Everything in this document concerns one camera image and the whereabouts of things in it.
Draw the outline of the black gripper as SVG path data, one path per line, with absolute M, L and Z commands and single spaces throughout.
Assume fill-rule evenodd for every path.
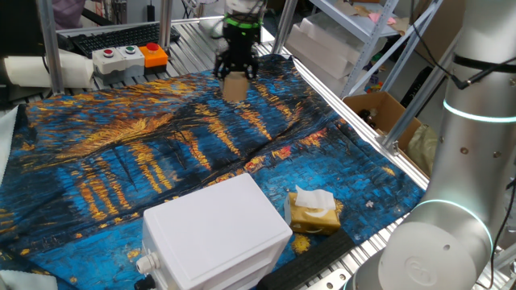
M 225 26 L 223 38 L 227 42 L 227 49 L 215 59 L 214 77 L 224 80 L 231 72 L 232 64 L 243 64 L 245 77 L 248 80 L 255 79 L 259 70 L 259 61 L 253 55 L 252 47 L 260 42 L 260 27 Z

